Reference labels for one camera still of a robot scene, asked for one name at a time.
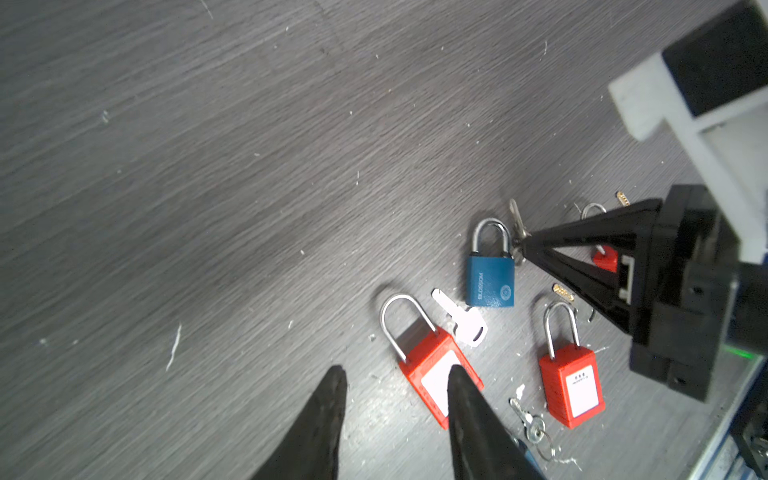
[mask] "key ring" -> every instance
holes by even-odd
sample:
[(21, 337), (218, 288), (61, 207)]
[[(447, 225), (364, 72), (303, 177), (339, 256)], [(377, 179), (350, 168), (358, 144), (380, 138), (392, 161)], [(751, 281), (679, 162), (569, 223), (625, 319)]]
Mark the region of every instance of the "key ring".
[(549, 436), (549, 434), (544, 430), (541, 430), (541, 434), (544, 437), (547, 437), (547, 442), (549, 442), (549, 458), (547, 458), (547, 456), (544, 455), (544, 453), (541, 451), (541, 442), (535, 444), (536, 450), (538, 450), (538, 454), (541, 456), (542, 459), (544, 459), (545, 462), (551, 462), (552, 460), (554, 460), (554, 456), (557, 455), (557, 452), (554, 450), (554, 443), (552, 442), (552, 437)]

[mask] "key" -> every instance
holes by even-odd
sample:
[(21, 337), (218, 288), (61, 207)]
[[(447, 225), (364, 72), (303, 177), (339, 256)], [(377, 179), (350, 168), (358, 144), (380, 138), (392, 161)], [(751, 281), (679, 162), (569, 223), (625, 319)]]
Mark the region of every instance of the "key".
[(616, 198), (619, 200), (619, 203), (621, 204), (622, 207), (630, 206), (629, 200), (627, 199), (627, 196), (624, 195), (624, 192), (622, 191), (616, 192)]
[(522, 420), (525, 426), (525, 437), (534, 445), (539, 443), (546, 435), (544, 419), (539, 415), (531, 415), (523, 410), (516, 398), (510, 397), (509, 406), (512, 407), (515, 413), (518, 414), (518, 417), (520, 417), (520, 420)]
[(488, 325), (480, 314), (480, 310), (472, 307), (464, 310), (456, 305), (453, 300), (445, 295), (442, 290), (436, 288), (432, 291), (432, 298), (440, 305), (456, 324), (453, 335), (469, 346), (478, 346), (488, 333)]
[(512, 231), (515, 232), (515, 237), (512, 239), (512, 258), (515, 259), (515, 265), (520, 266), (525, 263), (521, 242), (524, 238), (529, 237), (531, 232), (523, 225), (523, 218), (520, 215), (520, 209), (518, 209), (518, 204), (514, 198), (509, 200), (509, 211), (513, 219)]

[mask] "red padlock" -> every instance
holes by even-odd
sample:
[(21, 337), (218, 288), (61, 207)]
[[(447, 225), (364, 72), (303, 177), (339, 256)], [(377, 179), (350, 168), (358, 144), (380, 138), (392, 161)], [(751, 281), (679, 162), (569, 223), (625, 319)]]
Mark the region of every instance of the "red padlock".
[(598, 251), (594, 253), (592, 261), (603, 270), (616, 273), (619, 266), (619, 253), (608, 245), (598, 245)]
[[(584, 220), (585, 218), (587, 218), (587, 213), (589, 212), (589, 210), (593, 208), (597, 208), (603, 213), (607, 212), (607, 210), (605, 210), (605, 207), (603, 207), (600, 204), (594, 204), (594, 203), (588, 204), (581, 211), (581, 219)], [(619, 254), (616, 250), (610, 247), (603, 247), (602, 245), (598, 245), (598, 251), (592, 257), (592, 261), (594, 262), (595, 265), (599, 266), (601, 269), (616, 273), (616, 270), (618, 269), (618, 263), (619, 263)]]
[[(565, 308), (571, 317), (574, 342), (555, 352), (549, 329), (549, 315), (559, 306)], [(543, 356), (538, 365), (541, 367), (547, 407), (560, 423), (573, 429), (605, 410), (603, 389), (600, 387), (598, 375), (598, 359), (592, 350), (579, 343), (576, 314), (571, 304), (557, 302), (547, 307), (544, 314), (544, 330), (547, 333), (549, 355)]]
[[(434, 332), (434, 335), (427, 335), (408, 355), (400, 349), (384, 324), (384, 315), (386, 314), (387, 307), (395, 300), (400, 299), (413, 303), (419, 314), (429, 325), (429, 328)], [(435, 416), (435, 420), (437, 420), (441, 427), (447, 430), (448, 374), (451, 372), (451, 367), (454, 365), (463, 366), (464, 370), (469, 374), (469, 378), (472, 379), (480, 390), (483, 390), (482, 380), (480, 380), (472, 366), (469, 365), (469, 362), (467, 362), (466, 357), (464, 357), (464, 354), (456, 345), (451, 334), (439, 326), (435, 327), (422, 306), (412, 296), (404, 293), (391, 296), (382, 306), (379, 322), (384, 330), (384, 335), (401, 359), (400, 370), (403, 375), (411, 382), (416, 393), (422, 397), (422, 401)]]

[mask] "wood grain surface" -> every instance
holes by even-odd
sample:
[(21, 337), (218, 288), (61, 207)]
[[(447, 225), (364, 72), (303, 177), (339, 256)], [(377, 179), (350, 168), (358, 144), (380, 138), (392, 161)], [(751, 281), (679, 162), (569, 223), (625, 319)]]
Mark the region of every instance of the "wood grain surface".
[[(537, 230), (700, 181), (668, 131), (626, 134), (607, 84), (728, 4), (5, 2), (0, 478), (249, 478), (334, 363), (340, 478), (452, 478), (382, 301), (446, 326), (429, 292), (462, 299), (468, 233), (511, 197)], [(517, 306), (464, 348), (518, 435), (521, 384), (545, 411), (551, 282), (520, 268)], [(576, 460), (548, 477), (684, 478), (746, 360), (702, 404), (629, 372), (606, 320), (579, 326), (607, 410), (545, 414)]]

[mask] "padlock shackle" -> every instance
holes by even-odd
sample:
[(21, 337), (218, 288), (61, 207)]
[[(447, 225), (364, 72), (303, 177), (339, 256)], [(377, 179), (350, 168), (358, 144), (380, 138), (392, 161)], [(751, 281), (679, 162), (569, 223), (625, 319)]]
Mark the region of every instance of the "padlock shackle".
[(480, 220), (480, 223), (475, 227), (475, 232), (472, 234), (472, 253), (480, 253), (480, 232), (488, 225), (493, 225), (502, 233), (502, 251), (509, 255), (509, 230), (507, 230), (507, 226), (501, 220), (493, 217)]
[(600, 204), (595, 204), (595, 203), (592, 203), (592, 204), (588, 204), (588, 205), (587, 205), (586, 207), (584, 207), (584, 209), (581, 211), (581, 219), (582, 219), (582, 220), (586, 219), (586, 218), (587, 218), (587, 214), (589, 213), (589, 210), (592, 210), (593, 208), (597, 208), (598, 210), (600, 210), (600, 211), (601, 211), (601, 212), (603, 212), (604, 214), (606, 214), (606, 213), (608, 212), (608, 210), (605, 210), (605, 207), (603, 207), (603, 206), (602, 206), (602, 205), (600, 205)]
[(558, 308), (559, 306), (565, 308), (568, 311), (568, 316), (571, 318), (571, 331), (574, 334), (574, 343), (576, 344), (576, 346), (581, 346), (581, 343), (578, 340), (578, 330), (576, 330), (576, 312), (574, 311), (574, 307), (570, 303), (566, 303), (566, 302), (552, 303), (544, 311), (544, 331), (547, 333), (547, 347), (549, 348), (549, 358), (553, 360), (554, 360), (554, 345), (552, 345), (552, 331), (549, 329), (549, 316), (552, 313), (552, 310)]
[(410, 303), (413, 303), (413, 305), (416, 307), (416, 309), (419, 311), (419, 315), (422, 316), (425, 322), (427, 322), (427, 325), (429, 325), (429, 328), (432, 329), (432, 331), (437, 334), (437, 329), (435, 328), (435, 325), (432, 323), (432, 321), (427, 316), (427, 312), (424, 311), (422, 306), (419, 304), (419, 302), (416, 301), (415, 298), (408, 295), (407, 293), (398, 293), (397, 295), (392, 295), (390, 298), (387, 299), (387, 301), (384, 302), (384, 305), (382, 305), (382, 311), (379, 314), (379, 323), (382, 326), (382, 330), (384, 330), (384, 336), (387, 340), (389, 340), (389, 343), (392, 344), (392, 347), (397, 352), (400, 359), (402, 359), (403, 362), (408, 362), (408, 357), (406, 357), (405, 353), (402, 351), (400, 346), (397, 344), (395, 339), (392, 337), (392, 334), (389, 332), (389, 330), (386, 328), (386, 324), (384, 323), (384, 315), (386, 315), (386, 309), (389, 307), (389, 305), (394, 302), (395, 300), (408, 300)]
[[(600, 204), (592, 203), (588, 204), (584, 209), (581, 211), (581, 219), (584, 220), (587, 218), (587, 213), (589, 213), (589, 210), (592, 210), (593, 208), (597, 208), (598, 210), (602, 211), (604, 214), (608, 213), (608, 210), (605, 210), (605, 207), (603, 207)], [(603, 248), (602, 245), (595, 245), (598, 249), (598, 252), (605, 255), (605, 248)]]

